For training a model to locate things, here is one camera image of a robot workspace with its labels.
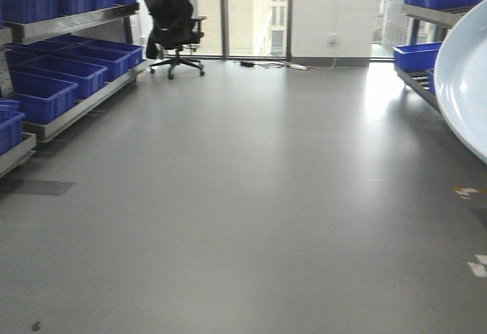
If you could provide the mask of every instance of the metal shelf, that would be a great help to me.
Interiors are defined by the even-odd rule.
[[[130,69],[127,73],[117,78],[115,81],[107,84],[105,87],[94,93],[86,100],[80,101],[76,106],[71,108],[60,117],[53,120],[47,125],[40,125],[31,122],[24,122],[24,130],[37,135],[37,141],[46,143],[55,138],[59,133],[66,130],[81,117],[92,111],[93,108],[104,102],[114,95],[117,91],[133,81],[148,66],[149,61],[144,61],[135,68]]]
[[[10,28],[0,28],[0,97],[7,97],[12,94],[12,83],[10,81],[10,72],[7,66],[5,52],[8,49],[2,45],[12,42],[12,31]]]
[[[23,133],[22,139],[19,145],[0,155],[0,178],[16,167],[23,165],[35,153],[33,149],[36,147],[36,136]]]
[[[446,11],[438,11],[436,9],[403,4],[403,13],[417,20],[437,24],[438,26],[445,28],[452,28],[472,8],[473,7],[462,7]]]
[[[11,43],[12,42],[12,31],[10,28],[0,28],[0,52],[5,51],[6,49],[2,47],[4,43]]]
[[[32,24],[5,22],[5,26],[11,28],[13,41],[28,44],[125,18],[135,14],[138,9],[139,3],[133,3]]]
[[[428,102],[433,108],[440,112],[440,107],[438,106],[438,101],[436,96],[429,91],[429,79],[428,73],[423,72],[413,72],[406,73],[397,65],[394,66],[397,75],[404,80],[404,82],[409,85],[417,94],[419,94],[426,102]]]

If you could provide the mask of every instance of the shelf frame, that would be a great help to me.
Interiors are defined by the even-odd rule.
[[[139,3],[137,2],[131,5],[120,5],[98,11],[53,18],[47,21],[33,22],[32,24],[17,24],[6,21],[5,26],[11,28],[13,41],[27,45],[65,33],[84,30],[89,27],[119,20],[136,14],[138,10]]]
[[[108,83],[105,87],[91,95],[85,100],[81,100],[76,106],[54,119],[51,123],[40,125],[31,122],[24,122],[24,130],[37,135],[37,141],[47,143],[53,140],[61,132],[78,121],[81,117],[92,111],[95,107],[113,96],[117,91],[125,87],[148,67],[149,61],[145,60],[136,67],[130,69],[124,75]]]
[[[428,73],[423,72],[405,72],[397,65],[394,66],[397,75],[409,85],[419,96],[428,102],[435,110],[440,112],[436,96],[427,89],[429,87]]]
[[[11,150],[0,155],[0,178],[11,172],[35,154],[36,136],[27,132],[22,133],[22,142]]]
[[[445,11],[403,4],[403,13],[416,20],[426,21],[444,28],[452,28],[473,7],[455,8]]]

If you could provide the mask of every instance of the window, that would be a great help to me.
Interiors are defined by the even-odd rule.
[[[284,31],[275,30],[272,32],[271,55],[282,56],[284,53]]]
[[[272,6],[272,26],[275,26],[277,24],[277,7]]]
[[[196,55],[266,57],[272,55],[272,31],[282,30],[282,56],[290,56],[290,0],[192,0],[203,21],[205,39]]]

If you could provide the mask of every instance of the cable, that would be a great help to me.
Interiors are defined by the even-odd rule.
[[[337,57],[334,57],[334,58],[333,58],[333,63],[332,63],[332,65],[331,65],[331,66],[329,66],[329,67],[327,67],[327,68],[325,68],[325,67],[323,67],[323,66],[311,66],[311,65],[309,65],[308,67],[309,67],[310,69],[316,69],[316,70],[332,70],[333,68],[335,68],[335,66],[336,66],[336,62],[337,62],[337,61],[338,61],[338,58],[337,58]]]

